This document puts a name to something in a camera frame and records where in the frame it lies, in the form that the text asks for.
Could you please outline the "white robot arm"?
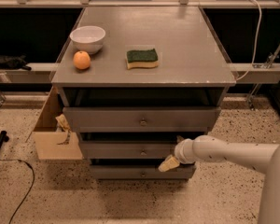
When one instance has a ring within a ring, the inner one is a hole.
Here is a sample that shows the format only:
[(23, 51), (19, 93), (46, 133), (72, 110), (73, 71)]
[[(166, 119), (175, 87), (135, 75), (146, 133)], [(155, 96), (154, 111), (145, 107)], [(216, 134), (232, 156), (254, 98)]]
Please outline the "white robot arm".
[(258, 224), (280, 224), (280, 144), (230, 143), (201, 135), (179, 142), (159, 170), (167, 172), (196, 161), (229, 161), (264, 174)]

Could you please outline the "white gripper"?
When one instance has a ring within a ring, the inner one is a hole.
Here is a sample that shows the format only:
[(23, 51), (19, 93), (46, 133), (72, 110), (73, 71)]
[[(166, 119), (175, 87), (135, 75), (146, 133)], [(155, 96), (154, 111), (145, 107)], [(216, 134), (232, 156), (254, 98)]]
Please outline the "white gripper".
[(172, 170), (182, 164), (193, 164), (196, 162), (193, 152), (193, 141), (191, 139), (184, 139), (182, 136), (178, 135), (176, 137), (174, 156), (169, 155), (159, 166), (160, 172), (167, 172)]

